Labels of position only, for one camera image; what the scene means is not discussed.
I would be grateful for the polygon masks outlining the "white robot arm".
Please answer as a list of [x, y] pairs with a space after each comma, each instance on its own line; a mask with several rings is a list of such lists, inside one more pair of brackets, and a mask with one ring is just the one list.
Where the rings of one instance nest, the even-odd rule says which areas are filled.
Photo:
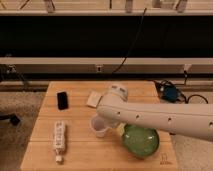
[[110, 124], [127, 123], [213, 142], [213, 104], [128, 102], [128, 89], [111, 84], [97, 114]]

